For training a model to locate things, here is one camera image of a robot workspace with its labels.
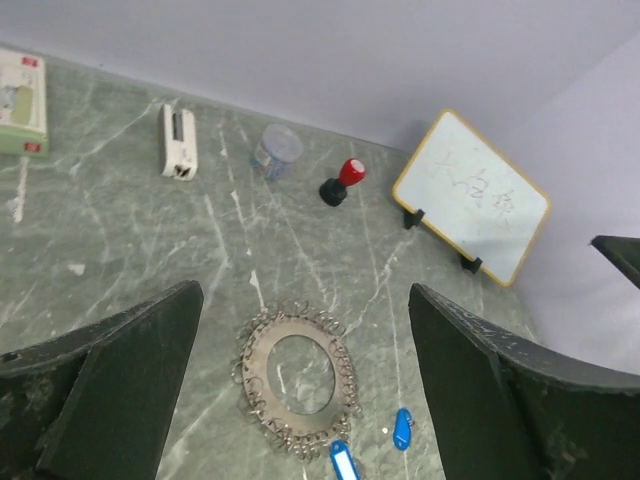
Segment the white and green box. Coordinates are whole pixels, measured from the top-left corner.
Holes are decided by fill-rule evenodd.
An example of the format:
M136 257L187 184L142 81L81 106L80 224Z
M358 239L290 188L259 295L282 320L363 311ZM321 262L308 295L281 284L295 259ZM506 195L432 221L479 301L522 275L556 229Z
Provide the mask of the white and green box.
M0 153L49 155L44 60L1 48Z

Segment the black base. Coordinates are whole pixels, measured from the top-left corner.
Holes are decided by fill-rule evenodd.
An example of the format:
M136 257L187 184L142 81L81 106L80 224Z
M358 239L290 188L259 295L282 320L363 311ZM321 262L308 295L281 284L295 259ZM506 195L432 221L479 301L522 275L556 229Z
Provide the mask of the black base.
M469 270L475 275L478 273L478 270L480 270L480 265L482 265L482 259L476 258L475 260L469 260L464 255L460 255L460 266L462 266L464 270Z
M347 189L336 178L330 178L320 186L320 197L327 205L337 207L347 198Z
M404 217L403 217L404 228L409 230L412 227L420 225L420 222L422 222L423 217L424 217L423 210L418 209L415 211L415 213L411 213L409 210L405 210Z

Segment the white wall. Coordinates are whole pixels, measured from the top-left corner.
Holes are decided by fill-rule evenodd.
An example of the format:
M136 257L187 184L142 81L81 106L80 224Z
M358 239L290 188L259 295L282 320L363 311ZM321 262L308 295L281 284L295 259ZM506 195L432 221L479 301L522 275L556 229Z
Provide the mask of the white wall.
M635 0L2 2L0 42L413 150L492 138L640 31Z
M589 246L640 237L640 35L498 143L553 201L517 281L544 339L640 374L640 291Z

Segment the marble table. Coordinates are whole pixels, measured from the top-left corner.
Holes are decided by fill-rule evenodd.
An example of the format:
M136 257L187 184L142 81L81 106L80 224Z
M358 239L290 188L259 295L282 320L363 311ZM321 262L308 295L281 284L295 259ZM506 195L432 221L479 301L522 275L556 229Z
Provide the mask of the marble table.
M248 164L268 118L56 62L48 80L51 157L0 156L0 352L198 280L204 309L158 479L334 478L328 459L274 455L237 408L230 380L241 325L265 302L308 300L348 327L364 408L352 451L368 478L444 478L411 338L411 284L534 333L514 290L463 272L426 229L402 228L390 190L407 156L292 125L306 150L274 183ZM190 183L159 175L163 102L196 115L200 168ZM328 207L317 189L351 156L368 176ZM300 338L287 341L272 355L279 389L291 405L318 408L332 381L327 358ZM391 440L399 406L417 420L405 454Z

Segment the small whiteboard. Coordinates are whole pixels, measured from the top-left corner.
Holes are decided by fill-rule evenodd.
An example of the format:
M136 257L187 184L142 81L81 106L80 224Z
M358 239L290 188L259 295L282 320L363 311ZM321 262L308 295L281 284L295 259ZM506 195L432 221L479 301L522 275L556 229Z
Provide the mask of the small whiteboard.
M444 110L393 187L406 210L501 285L510 285L549 213L546 193L455 112Z

